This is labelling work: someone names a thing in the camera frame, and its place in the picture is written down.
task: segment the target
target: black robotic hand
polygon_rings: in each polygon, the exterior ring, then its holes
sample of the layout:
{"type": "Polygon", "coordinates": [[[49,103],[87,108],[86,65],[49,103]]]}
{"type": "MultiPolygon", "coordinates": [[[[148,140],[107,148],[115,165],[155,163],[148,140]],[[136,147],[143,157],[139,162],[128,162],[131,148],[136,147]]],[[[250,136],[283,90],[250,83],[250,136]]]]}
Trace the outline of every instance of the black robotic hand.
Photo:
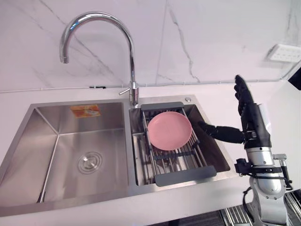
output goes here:
{"type": "Polygon", "coordinates": [[[243,143],[245,149],[253,147],[271,147],[270,135],[265,129],[261,112],[242,77],[235,77],[234,90],[238,99],[238,113],[241,117],[243,131],[233,127],[208,125],[204,121],[198,125],[211,137],[230,143],[243,143]]]}

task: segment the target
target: cable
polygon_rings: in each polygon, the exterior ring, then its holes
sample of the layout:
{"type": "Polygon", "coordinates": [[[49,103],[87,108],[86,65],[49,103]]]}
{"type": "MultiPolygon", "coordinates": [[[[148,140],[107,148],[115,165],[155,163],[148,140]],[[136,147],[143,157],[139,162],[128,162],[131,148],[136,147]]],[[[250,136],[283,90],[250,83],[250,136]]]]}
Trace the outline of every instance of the cable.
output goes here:
{"type": "Polygon", "coordinates": [[[264,176],[256,176],[256,175],[253,175],[253,174],[250,174],[250,173],[247,173],[245,175],[248,175],[248,176],[256,178],[256,179],[282,179],[282,180],[285,181],[286,190],[287,191],[293,190],[293,187],[290,185],[292,183],[292,181],[288,180],[287,178],[284,178],[284,177],[264,177],[264,176]]]}
{"type": "Polygon", "coordinates": [[[247,213],[247,215],[249,216],[250,220],[254,223],[254,218],[250,212],[250,210],[248,209],[248,207],[246,206],[246,194],[248,194],[248,192],[251,190],[251,187],[248,187],[248,189],[246,189],[243,193],[244,193],[244,197],[243,197],[243,207],[245,212],[247,213]]]}

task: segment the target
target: countertop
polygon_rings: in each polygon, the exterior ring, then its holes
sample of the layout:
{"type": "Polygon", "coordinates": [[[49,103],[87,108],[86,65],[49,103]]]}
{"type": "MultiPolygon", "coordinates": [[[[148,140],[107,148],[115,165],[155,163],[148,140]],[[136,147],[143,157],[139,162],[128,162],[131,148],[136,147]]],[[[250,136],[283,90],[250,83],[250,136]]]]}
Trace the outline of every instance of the countertop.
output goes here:
{"type": "MultiPolygon", "coordinates": [[[[140,97],[194,94],[213,125],[241,129],[234,84],[141,87],[140,97]]],[[[301,94],[286,81],[250,83],[257,103],[267,105],[272,124],[272,152],[286,153],[294,189],[301,188],[301,94]]],[[[33,103],[128,98],[122,89],[64,89],[0,94],[0,162],[33,103]]],[[[243,145],[224,143],[233,162],[246,158],[243,145]]],[[[0,218],[1,226],[150,225],[242,203],[248,177],[225,179],[161,192],[137,195],[74,208],[0,218]]]]}

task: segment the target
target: dish drying rack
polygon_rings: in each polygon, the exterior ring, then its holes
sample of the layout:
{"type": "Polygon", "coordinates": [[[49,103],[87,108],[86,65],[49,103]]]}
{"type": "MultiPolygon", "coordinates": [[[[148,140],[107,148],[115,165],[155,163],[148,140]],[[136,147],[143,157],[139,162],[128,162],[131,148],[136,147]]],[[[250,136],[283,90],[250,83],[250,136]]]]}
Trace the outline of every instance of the dish drying rack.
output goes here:
{"type": "Polygon", "coordinates": [[[149,183],[168,186],[216,176],[214,166],[208,166],[198,146],[200,141],[193,129],[189,141],[181,148],[163,151],[151,144],[148,124],[153,117],[167,111],[181,113],[188,119],[182,102],[141,105],[148,158],[154,175],[154,181],[149,183]]]}

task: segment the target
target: faucet spout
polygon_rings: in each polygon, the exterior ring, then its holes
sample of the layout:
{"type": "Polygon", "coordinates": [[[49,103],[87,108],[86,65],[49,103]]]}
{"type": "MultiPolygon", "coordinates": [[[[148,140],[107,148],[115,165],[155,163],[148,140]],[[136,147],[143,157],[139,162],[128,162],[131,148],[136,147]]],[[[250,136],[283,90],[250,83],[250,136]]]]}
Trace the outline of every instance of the faucet spout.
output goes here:
{"type": "Polygon", "coordinates": [[[124,34],[128,48],[129,48],[129,60],[130,60],[130,84],[129,84],[129,94],[130,94],[130,101],[133,106],[138,105],[138,84],[135,80],[135,64],[134,64],[134,43],[132,40],[132,37],[126,28],[126,26],[118,20],[116,17],[109,15],[104,12],[86,12],[79,16],[77,16],[75,19],[73,19],[65,28],[61,41],[60,41],[60,60],[62,63],[67,64],[69,62],[68,57],[68,46],[71,39],[72,34],[75,32],[77,28],[82,26],[85,23],[88,23],[90,21],[94,20],[101,20],[109,22],[115,26],[117,26],[122,33],[124,34]]]}

